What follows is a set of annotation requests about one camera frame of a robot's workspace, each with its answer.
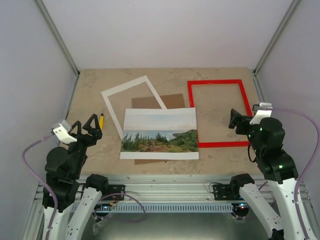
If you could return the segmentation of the white passe-partout mat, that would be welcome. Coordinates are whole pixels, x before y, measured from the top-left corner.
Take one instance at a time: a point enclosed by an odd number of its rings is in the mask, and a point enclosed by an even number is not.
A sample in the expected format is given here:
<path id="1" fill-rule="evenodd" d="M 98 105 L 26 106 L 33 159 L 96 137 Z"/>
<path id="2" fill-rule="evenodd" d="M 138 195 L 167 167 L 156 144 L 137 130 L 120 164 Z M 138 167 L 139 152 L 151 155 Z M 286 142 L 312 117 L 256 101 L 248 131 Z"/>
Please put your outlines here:
<path id="1" fill-rule="evenodd" d="M 158 94 L 158 92 L 156 91 L 156 89 L 154 88 L 154 86 L 152 85 L 152 83 L 150 82 L 150 80 L 148 79 L 148 77 L 146 75 L 101 92 L 101 95 L 104 99 L 105 105 L 109 111 L 110 117 L 113 120 L 114 126 L 115 126 L 120 137 L 122 137 L 122 135 L 123 135 L 123 129 L 118 121 L 118 118 L 116 116 L 116 113 L 115 113 L 112 105 L 111 105 L 109 97 L 114 94 L 123 92 L 125 90 L 130 89 L 130 88 L 133 88 L 137 85 L 143 84 L 143 83 L 147 84 L 149 90 L 151 91 L 151 93 L 155 97 L 155 99 L 156 99 L 157 103 L 159 104 L 159 106 L 161 107 L 161 109 L 167 109 L 165 103 L 163 102 L 160 95 Z"/>

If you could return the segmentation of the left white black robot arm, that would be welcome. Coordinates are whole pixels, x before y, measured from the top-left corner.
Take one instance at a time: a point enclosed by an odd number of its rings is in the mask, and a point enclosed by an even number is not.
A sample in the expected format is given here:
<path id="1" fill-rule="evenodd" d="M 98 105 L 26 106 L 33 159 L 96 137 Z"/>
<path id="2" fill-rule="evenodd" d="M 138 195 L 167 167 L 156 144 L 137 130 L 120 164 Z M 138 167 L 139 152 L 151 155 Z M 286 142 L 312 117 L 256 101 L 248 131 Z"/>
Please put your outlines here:
<path id="1" fill-rule="evenodd" d="M 103 136 L 99 118 L 92 114 L 85 124 L 66 120 L 55 124 L 51 130 L 67 148 L 53 148 L 46 157 L 46 180 L 43 184 L 44 240 L 80 240 L 99 200 L 110 193 L 108 178 L 91 174 L 83 187 L 82 197 L 72 213 L 80 187 L 82 168 L 87 160 L 87 149 L 95 146 Z"/>

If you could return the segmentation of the red wooden picture frame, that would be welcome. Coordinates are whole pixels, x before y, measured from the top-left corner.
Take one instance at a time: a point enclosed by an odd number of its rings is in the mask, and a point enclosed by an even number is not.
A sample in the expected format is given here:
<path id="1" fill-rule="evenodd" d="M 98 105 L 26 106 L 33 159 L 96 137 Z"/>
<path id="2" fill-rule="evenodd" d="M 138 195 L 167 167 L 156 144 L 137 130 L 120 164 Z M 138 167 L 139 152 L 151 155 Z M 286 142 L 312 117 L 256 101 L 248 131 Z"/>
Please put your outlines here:
<path id="1" fill-rule="evenodd" d="M 195 101 L 193 96 L 193 86 L 198 85 L 238 85 L 241 93 L 243 104 L 247 115 L 253 116 L 250 103 L 247 97 L 247 93 L 244 84 L 241 79 L 216 79 L 216 80 L 189 80 L 187 82 L 189 106 L 195 107 Z M 232 147 L 247 147 L 249 142 L 246 141 L 222 141 L 222 142 L 200 142 L 198 140 L 199 148 L 232 148 Z"/>

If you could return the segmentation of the landscape photo with white mat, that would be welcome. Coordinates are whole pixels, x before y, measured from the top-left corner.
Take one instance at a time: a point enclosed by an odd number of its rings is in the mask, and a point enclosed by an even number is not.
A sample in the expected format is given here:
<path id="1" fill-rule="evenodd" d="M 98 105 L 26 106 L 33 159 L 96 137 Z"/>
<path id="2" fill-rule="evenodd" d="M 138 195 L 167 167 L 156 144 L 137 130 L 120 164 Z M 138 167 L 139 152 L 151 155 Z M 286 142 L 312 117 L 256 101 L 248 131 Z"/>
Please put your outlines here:
<path id="1" fill-rule="evenodd" d="M 122 160 L 198 160 L 196 109 L 125 110 Z"/>

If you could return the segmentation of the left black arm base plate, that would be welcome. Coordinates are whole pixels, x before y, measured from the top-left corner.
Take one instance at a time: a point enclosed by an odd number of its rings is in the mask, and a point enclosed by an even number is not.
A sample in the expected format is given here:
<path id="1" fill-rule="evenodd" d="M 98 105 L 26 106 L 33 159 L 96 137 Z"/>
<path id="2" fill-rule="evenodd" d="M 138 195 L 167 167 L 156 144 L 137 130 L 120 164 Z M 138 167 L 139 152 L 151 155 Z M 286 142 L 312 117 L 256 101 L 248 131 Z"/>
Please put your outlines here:
<path id="1" fill-rule="evenodd" d="M 115 194 L 115 193 L 125 193 L 126 186 L 124 184 L 110 184 L 108 187 L 107 195 Z M 113 195 L 106 198 L 107 201 L 123 201 L 124 196 L 122 195 Z"/>

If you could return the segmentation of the yellow handled screwdriver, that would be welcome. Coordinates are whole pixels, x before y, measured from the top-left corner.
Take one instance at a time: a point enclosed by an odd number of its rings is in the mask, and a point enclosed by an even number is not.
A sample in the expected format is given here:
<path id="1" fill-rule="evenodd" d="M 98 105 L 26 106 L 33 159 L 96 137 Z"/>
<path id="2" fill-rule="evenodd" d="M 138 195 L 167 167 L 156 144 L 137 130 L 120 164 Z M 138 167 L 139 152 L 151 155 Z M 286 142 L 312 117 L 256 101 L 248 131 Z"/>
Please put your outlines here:
<path id="1" fill-rule="evenodd" d="M 100 114 L 100 117 L 99 117 L 99 127 L 100 127 L 100 129 L 102 130 L 103 129 L 103 127 L 104 127 L 104 114 L 103 113 L 101 113 Z"/>

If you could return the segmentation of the brown frame backing board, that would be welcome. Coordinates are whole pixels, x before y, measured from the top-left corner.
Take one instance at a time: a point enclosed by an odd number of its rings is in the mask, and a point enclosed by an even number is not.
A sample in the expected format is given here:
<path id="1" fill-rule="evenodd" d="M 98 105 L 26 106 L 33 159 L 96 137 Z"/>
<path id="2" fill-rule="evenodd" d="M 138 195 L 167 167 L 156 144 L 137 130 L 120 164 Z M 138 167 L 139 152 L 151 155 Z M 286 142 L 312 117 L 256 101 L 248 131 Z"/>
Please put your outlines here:
<path id="1" fill-rule="evenodd" d="M 182 93 L 161 95 L 161 100 L 167 109 L 185 108 L 184 96 Z M 137 97 L 131 100 L 133 109 L 160 109 L 161 106 L 154 96 Z M 167 163 L 167 160 L 152 160 L 152 159 L 135 159 L 135 165 L 146 165 L 153 163 Z"/>

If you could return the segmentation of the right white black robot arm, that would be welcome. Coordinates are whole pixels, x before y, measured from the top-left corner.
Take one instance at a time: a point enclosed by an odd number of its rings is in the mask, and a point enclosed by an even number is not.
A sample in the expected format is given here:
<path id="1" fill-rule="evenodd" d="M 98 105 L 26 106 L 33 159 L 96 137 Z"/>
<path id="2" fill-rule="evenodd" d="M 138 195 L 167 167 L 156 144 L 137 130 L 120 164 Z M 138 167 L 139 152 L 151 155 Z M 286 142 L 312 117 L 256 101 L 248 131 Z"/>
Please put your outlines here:
<path id="1" fill-rule="evenodd" d="M 271 117 L 269 109 L 259 109 L 254 116 L 230 111 L 228 127 L 245 135 L 255 152 L 255 162 L 271 189 L 278 211 L 262 196 L 248 174 L 235 175 L 230 180 L 229 193 L 243 199 L 262 224 L 270 240 L 315 240 L 301 194 L 300 179 L 293 158 L 283 149 L 285 130 Z"/>

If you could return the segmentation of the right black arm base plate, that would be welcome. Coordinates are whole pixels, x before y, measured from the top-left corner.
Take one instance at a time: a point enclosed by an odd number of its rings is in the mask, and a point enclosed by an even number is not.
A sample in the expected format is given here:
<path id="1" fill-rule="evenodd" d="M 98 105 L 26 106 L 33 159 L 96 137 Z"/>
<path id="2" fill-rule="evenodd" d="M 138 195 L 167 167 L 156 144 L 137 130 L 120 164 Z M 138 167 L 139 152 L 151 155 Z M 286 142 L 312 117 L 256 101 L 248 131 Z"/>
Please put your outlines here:
<path id="1" fill-rule="evenodd" d="M 216 201 L 238 201 L 242 198 L 233 192 L 229 184 L 211 182 L 208 186 L 209 191 L 214 195 Z"/>

